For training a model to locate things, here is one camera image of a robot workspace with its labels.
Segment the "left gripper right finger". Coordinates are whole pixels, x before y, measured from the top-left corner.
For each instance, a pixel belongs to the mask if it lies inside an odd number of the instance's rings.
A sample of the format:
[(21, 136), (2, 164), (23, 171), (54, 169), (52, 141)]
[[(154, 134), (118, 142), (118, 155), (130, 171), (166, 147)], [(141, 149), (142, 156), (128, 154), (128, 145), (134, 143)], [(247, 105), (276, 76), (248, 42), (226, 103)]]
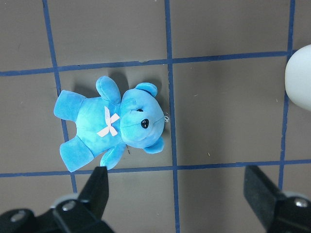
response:
[(267, 233), (311, 231), (311, 200), (280, 190), (258, 166), (245, 168), (243, 194)]

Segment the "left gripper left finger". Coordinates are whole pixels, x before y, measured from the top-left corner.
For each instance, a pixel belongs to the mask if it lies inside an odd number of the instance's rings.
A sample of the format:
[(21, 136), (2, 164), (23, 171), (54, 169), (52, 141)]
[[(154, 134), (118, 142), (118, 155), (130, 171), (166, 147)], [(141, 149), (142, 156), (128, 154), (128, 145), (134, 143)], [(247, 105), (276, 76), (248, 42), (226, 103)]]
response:
[(81, 193), (66, 199), (40, 216), (30, 209), (13, 209), (0, 216), (2, 233), (112, 233), (102, 220), (109, 197), (105, 166), (96, 167)]

